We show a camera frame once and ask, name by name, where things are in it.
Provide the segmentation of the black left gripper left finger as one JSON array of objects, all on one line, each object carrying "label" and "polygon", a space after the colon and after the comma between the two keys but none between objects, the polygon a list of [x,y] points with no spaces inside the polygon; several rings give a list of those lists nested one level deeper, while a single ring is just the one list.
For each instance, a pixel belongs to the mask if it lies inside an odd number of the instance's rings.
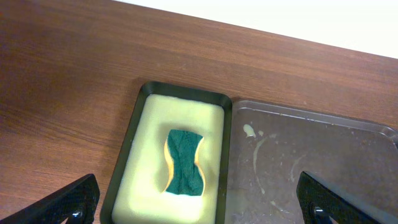
[{"label": "black left gripper left finger", "polygon": [[4,218],[1,223],[92,224],[100,198],[94,174],[87,174],[56,192]]}]

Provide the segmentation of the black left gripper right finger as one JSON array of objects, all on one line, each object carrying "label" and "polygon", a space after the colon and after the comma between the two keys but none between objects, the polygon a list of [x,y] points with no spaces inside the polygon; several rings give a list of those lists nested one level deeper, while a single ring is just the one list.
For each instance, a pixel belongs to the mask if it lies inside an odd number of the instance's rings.
[{"label": "black left gripper right finger", "polygon": [[397,223],[397,217],[360,201],[309,171],[303,171],[296,194],[305,224]]}]

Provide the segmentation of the green yellow scrub sponge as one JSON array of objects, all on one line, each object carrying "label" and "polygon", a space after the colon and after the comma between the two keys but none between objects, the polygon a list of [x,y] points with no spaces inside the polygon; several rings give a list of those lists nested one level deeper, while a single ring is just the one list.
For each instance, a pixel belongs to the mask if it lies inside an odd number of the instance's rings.
[{"label": "green yellow scrub sponge", "polygon": [[205,178],[198,161],[203,136],[181,129],[169,131],[164,156],[169,169],[165,192],[175,195],[201,196]]}]

